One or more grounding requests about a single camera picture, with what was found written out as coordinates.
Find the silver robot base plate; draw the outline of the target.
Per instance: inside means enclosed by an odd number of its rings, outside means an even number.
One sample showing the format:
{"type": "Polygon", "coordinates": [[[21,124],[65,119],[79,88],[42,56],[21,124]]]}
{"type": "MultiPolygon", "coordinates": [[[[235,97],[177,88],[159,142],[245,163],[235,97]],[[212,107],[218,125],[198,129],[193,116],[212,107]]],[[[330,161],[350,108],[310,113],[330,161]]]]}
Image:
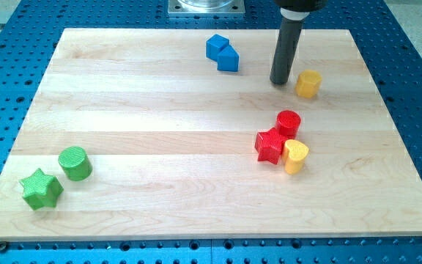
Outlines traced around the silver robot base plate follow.
{"type": "Polygon", "coordinates": [[[168,0],[169,16],[244,15],[244,0],[168,0]]]}

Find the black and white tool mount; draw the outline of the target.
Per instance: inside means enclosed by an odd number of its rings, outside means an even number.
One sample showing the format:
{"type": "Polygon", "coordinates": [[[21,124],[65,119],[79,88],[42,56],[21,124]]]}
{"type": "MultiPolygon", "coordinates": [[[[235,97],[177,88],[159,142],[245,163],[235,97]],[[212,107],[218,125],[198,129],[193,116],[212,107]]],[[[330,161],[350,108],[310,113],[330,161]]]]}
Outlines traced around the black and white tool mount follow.
{"type": "Polygon", "coordinates": [[[327,5],[327,0],[274,0],[280,7],[281,15],[291,21],[301,21],[310,12],[315,12],[327,5]]]}

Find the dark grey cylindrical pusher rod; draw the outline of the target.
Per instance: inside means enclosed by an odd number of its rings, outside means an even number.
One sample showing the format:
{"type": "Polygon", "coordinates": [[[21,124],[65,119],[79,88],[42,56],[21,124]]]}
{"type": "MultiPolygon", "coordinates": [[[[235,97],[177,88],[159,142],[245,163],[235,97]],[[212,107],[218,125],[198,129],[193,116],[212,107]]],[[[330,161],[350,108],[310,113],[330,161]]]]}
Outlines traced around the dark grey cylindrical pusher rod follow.
{"type": "Polygon", "coordinates": [[[303,20],[282,18],[270,71],[270,80],[274,84],[283,85],[289,80],[302,28],[303,20]]]}

